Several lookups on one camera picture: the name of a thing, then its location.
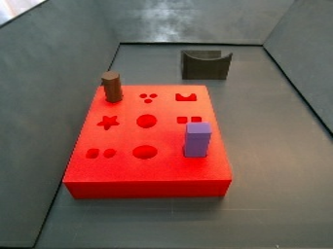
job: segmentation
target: purple cube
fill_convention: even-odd
[[[207,156],[211,135],[213,128],[209,122],[186,124],[183,147],[186,158],[203,158]]]

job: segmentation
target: brown cylinder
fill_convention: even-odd
[[[102,84],[104,86],[107,101],[112,103],[119,102],[122,100],[119,73],[115,71],[103,73]]]

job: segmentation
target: gray floor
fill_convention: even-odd
[[[234,52],[226,81],[182,81],[180,50]],[[60,189],[37,247],[332,247],[333,144],[261,47],[122,45],[124,85],[205,84],[231,162],[225,198],[75,200]]]

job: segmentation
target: red shape sorter box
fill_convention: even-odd
[[[205,86],[98,88],[64,184],[75,198],[225,196],[231,171]],[[210,122],[205,158],[184,158],[187,122]]]

